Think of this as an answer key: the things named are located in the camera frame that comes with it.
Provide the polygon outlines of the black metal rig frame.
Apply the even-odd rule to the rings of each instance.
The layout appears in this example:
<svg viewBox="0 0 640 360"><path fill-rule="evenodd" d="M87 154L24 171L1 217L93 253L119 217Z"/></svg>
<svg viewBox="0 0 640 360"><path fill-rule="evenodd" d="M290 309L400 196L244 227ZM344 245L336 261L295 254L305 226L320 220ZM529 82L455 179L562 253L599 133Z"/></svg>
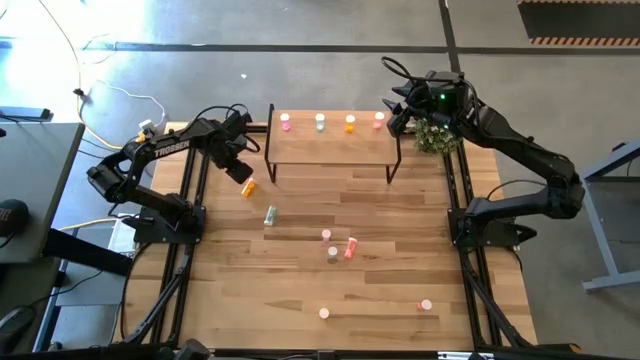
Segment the black metal rig frame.
<svg viewBox="0 0 640 360"><path fill-rule="evenodd" d="M532 344L511 324L528 311L508 255L489 270L484 246L454 245L461 158L422 170L401 143L391 182L383 166L362 165L279 165L272 182L267 122L249 131L261 151L247 156L257 182L248 198L199 152L157 165L155 189L206 208L202 238L153 243L138 257L124 303L138 326L90 357L581 360L577 347ZM350 237L358 244L346 259ZM423 299L431 310L418 309Z"/></svg>

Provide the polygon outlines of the grey metal stand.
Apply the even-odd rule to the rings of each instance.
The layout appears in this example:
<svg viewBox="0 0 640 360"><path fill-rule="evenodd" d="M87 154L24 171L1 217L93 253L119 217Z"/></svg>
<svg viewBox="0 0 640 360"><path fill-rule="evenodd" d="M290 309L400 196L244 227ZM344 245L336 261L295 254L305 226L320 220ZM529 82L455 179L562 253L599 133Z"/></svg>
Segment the grey metal stand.
<svg viewBox="0 0 640 360"><path fill-rule="evenodd" d="M610 176L636 159L640 165L640 140L617 145L606 159L579 173L585 188L583 208L607 271L582 282L587 293L640 284L640 270L620 271L609 245L616 235L640 245L640 176Z"/></svg>

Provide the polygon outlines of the black beam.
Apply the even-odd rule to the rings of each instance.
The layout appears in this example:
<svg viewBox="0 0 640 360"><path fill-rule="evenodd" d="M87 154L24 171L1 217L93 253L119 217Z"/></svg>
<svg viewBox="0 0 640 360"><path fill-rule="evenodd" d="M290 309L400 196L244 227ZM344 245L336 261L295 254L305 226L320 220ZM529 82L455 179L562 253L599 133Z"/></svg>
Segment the black beam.
<svg viewBox="0 0 640 360"><path fill-rule="evenodd" d="M120 253L94 245L65 232L50 229L41 254L126 276L133 260Z"/></svg>

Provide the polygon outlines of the wooden shelf black metal legs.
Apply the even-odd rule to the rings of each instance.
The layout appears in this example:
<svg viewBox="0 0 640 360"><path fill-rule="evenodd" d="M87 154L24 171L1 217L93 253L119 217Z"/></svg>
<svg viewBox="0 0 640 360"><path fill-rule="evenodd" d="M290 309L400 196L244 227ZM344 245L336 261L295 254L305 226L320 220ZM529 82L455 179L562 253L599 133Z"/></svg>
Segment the wooden shelf black metal legs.
<svg viewBox="0 0 640 360"><path fill-rule="evenodd" d="M271 105L267 122L264 159L270 180L276 181L279 165L355 165L383 166L386 181L391 182L402 161L401 142L392 137L384 124L373 128L372 110L282 110ZM290 115L291 130L285 132L280 114ZM316 130L315 115L323 113L326 128ZM354 131L345 131L345 117L356 117Z"/></svg>

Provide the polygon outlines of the grey desk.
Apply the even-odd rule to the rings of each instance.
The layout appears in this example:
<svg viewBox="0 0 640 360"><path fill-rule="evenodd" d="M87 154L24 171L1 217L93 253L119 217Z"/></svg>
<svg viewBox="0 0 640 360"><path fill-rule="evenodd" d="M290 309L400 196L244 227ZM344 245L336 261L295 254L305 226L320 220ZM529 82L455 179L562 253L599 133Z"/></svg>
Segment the grey desk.
<svg viewBox="0 0 640 360"><path fill-rule="evenodd" d="M41 256L85 126L81 123L1 123L0 201L26 204L22 233L0 248L0 264L28 263Z"/></svg>

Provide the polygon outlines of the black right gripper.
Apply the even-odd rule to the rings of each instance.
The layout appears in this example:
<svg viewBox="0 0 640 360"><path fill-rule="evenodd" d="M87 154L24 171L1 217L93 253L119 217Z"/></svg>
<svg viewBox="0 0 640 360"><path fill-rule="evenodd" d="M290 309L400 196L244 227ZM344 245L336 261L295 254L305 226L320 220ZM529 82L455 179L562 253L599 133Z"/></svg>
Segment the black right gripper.
<svg viewBox="0 0 640 360"><path fill-rule="evenodd" d="M438 81L436 74L426 74L422 77L400 74L400 77L405 79L406 83L403 86L392 87L391 90L403 100L383 100L383 104L391 112L388 131L392 136L400 136L411 117L425 119L436 107L436 96L432 94L432 89Z"/></svg>

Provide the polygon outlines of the dark desk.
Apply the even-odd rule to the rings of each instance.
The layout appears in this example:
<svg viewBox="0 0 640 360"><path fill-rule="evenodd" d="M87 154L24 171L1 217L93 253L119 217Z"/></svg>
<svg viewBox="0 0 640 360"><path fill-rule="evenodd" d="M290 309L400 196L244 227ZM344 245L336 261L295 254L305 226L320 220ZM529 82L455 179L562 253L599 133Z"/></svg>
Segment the dark desk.
<svg viewBox="0 0 640 360"><path fill-rule="evenodd" d="M0 321L15 308L29 307L34 301L49 296L56 282L60 261L41 258L32 263L0 264ZM10 354L30 353L39 333L47 300L32 305L22 317L32 321L20 336Z"/></svg>

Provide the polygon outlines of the potted green plant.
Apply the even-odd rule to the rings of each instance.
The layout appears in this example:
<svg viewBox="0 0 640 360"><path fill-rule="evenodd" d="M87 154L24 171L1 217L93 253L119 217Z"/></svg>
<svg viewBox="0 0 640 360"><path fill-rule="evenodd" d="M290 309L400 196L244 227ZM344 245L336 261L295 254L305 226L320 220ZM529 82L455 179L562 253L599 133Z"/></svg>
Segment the potted green plant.
<svg viewBox="0 0 640 360"><path fill-rule="evenodd" d="M426 120L414 119L414 148L431 155L446 155L456 150L462 139L448 129Z"/></svg>

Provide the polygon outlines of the black computer mouse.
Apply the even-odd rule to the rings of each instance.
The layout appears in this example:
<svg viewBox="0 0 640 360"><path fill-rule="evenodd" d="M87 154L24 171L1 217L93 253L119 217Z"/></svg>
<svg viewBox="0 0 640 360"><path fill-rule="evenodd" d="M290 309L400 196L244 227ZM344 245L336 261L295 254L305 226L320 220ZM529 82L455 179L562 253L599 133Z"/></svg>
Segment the black computer mouse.
<svg viewBox="0 0 640 360"><path fill-rule="evenodd" d="M0 344L19 342L33 323L35 311L30 306L18 306L0 319Z"/></svg>

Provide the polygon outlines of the black mat hazard stripe edge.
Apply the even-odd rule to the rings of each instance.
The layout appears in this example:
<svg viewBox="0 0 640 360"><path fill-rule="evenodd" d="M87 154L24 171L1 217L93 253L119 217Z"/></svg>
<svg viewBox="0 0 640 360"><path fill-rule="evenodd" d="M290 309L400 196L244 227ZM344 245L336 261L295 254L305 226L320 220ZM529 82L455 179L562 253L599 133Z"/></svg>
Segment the black mat hazard stripe edge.
<svg viewBox="0 0 640 360"><path fill-rule="evenodd" d="M640 47L640 0L518 0L530 42Z"/></svg>

